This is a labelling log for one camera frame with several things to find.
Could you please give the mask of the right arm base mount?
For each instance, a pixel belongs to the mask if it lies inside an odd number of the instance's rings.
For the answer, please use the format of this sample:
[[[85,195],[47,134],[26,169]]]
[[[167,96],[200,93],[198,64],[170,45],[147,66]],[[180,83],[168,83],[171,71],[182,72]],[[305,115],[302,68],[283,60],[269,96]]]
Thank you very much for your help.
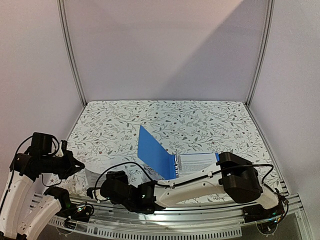
[[[277,206],[264,209],[260,204],[243,207],[243,218],[245,223],[256,223],[258,231],[265,235],[273,235],[279,223],[289,212],[289,201],[280,199]]]

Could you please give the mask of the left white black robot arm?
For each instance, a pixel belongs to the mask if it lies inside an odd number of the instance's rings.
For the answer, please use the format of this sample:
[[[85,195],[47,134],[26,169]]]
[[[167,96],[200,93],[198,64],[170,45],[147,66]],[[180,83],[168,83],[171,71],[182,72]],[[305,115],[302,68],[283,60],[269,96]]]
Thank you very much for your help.
[[[38,207],[19,225],[24,201],[39,175],[49,173],[66,180],[84,168],[85,165],[75,159],[69,150],[63,151],[62,156],[17,154],[11,163],[11,174],[1,197],[0,238],[35,240],[55,214],[72,211],[75,207],[69,192],[52,185],[44,192],[44,199]]]

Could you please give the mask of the chrome lever arch clip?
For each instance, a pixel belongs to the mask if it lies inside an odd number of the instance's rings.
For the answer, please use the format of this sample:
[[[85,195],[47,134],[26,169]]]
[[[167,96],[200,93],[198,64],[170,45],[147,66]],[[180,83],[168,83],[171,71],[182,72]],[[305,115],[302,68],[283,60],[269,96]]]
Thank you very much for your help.
[[[173,166],[174,166],[174,178],[176,179],[179,177],[179,170],[180,170],[179,156],[176,151],[173,153]]]

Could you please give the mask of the hand drawn sketch paper sheet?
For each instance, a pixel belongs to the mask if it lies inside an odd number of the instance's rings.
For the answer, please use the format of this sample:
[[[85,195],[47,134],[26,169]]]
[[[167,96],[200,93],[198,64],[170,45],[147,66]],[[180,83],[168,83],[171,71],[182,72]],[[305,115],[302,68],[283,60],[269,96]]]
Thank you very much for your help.
[[[87,180],[87,186],[88,187],[94,187],[96,184],[97,179],[99,178],[99,176],[108,168],[111,167],[109,171],[124,171],[126,173],[126,175],[129,175],[129,170],[127,169],[127,167],[125,165],[122,166],[117,166],[114,167],[117,164],[122,163],[122,161],[115,161],[115,160],[110,160],[107,162],[98,162],[97,165],[93,166],[93,165],[89,165],[86,166],[84,171],[85,171],[85,176],[86,176],[86,180]]]

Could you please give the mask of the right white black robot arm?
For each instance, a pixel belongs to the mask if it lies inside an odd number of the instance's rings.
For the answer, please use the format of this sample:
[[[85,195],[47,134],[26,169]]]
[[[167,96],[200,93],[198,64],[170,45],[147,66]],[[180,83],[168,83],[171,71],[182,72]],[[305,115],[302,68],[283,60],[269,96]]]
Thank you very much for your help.
[[[287,201],[278,190],[265,184],[264,177],[259,177],[260,167],[274,168],[272,164],[254,164],[231,152],[223,152],[217,155],[215,163],[189,175],[131,185],[128,209],[152,214],[185,200],[227,194],[237,204],[255,202],[263,212],[272,216],[282,214]]]

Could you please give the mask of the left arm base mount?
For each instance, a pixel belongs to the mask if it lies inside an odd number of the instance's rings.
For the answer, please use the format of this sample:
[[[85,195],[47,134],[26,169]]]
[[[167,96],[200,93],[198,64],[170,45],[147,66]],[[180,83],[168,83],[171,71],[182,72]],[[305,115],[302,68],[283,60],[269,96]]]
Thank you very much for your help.
[[[69,208],[62,208],[55,216],[64,218],[63,227],[74,230],[78,222],[88,223],[95,213],[95,207],[87,202],[71,203]]]

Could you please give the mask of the blue folder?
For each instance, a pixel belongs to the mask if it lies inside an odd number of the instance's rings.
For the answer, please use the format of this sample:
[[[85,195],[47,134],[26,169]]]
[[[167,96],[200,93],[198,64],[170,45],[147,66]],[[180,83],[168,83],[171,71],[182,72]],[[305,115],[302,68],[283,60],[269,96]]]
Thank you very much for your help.
[[[174,154],[168,153],[143,126],[139,128],[137,156],[165,180],[175,179]]]

